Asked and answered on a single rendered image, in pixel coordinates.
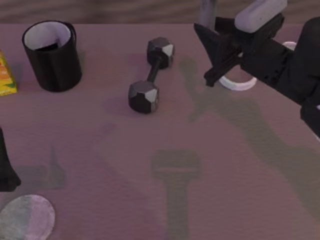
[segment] pink table surface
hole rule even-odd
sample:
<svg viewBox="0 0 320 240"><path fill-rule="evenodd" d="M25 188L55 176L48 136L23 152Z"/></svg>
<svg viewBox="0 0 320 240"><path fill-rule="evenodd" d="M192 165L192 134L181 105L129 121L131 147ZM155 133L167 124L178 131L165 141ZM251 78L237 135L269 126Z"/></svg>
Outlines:
<svg viewBox="0 0 320 240"><path fill-rule="evenodd" d="M36 82L21 43L27 27L0 25L19 83L0 98L0 124L22 180L0 193L1 208L24 194L48 198L50 240L165 240L166 186L151 164L194 159L190 240L319 239L320 145L299 106L261 82L244 92L206 87L210 63L192 25L76 25L83 78L58 94ZM276 39L297 41L301 28L287 25ZM158 74L158 111L140 115L128 87L146 78L146 45L158 36L176 45L175 63Z"/></svg>

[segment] mug rim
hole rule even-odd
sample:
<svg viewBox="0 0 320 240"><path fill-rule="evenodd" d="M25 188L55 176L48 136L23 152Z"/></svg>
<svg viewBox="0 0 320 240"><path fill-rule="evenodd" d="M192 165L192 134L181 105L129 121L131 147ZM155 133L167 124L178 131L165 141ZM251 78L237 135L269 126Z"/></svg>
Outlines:
<svg viewBox="0 0 320 240"><path fill-rule="evenodd" d="M23 44L23 46L24 46L25 48L27 48L29 51L36 51L36 50L30 49L30 48L26 45L26 43L25 43L25 36L26 36L27 32L28 32L31 28L33 28L34 26L39 25L39 24L43 24L43 23L47 23L47 22L60 23L60 24L62 24L62 25L64 25L64 26L66 26L66 27L68 28L68 30L70 31L70 33L71 33L71 37L70 37L70 39L69 39L64 45L62 45L61 47L59 47L59 48L57 48L57 49L53 49L53 50L38 51L39 54L47 54L47 53L59 51L59 50L63 49L70 41L73 41L73 38L72 38L73 31L72 31L72 30L70 29L70 27L66 24L66 22L60 21L60 20L43 20L43 21L38 21L38 22L32 24L31 26L29 26L26 30L24 30L24 32L23 32L23 34L22 34L22 39L21 39L22 44Z"/></svg>

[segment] yellow box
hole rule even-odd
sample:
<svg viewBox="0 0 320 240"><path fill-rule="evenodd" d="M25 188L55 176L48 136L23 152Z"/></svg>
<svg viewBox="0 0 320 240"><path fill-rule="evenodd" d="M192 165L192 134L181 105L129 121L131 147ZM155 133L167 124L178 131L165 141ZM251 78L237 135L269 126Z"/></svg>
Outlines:
<svg viewBox="0 0 320 240"><path fill-rule="evenodd" d="M4 54L0 51L0 96L15 94L17 91L17 83Z"/></svg>

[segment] black mug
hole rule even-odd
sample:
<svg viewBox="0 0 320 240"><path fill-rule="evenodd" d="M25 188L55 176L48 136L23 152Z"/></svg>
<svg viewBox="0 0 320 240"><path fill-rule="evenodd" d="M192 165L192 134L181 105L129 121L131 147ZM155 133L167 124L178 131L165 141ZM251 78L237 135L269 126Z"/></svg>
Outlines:
<svg viewBox="0 0 320 240"><path fill-rule="evenodd" d="M46 20L25 30L22 44L44 90L64 92L79 83L82 70L76 43L76 30L68 22Z"/></svg>

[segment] brown wall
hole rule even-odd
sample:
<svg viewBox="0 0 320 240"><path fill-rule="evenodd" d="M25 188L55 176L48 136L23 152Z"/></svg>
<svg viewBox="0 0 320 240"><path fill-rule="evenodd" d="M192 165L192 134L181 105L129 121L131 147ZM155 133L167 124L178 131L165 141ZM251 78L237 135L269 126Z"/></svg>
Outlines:
<svg viewBox="0 0 320 240"><path fill-rule="evenodd" d="M218 14L232 17L252 0L219 0ZM193 23L200 0L0 0L0 23L59 19L72 23ZM288 0L287 23L320 15L319 0Z"/></svg>

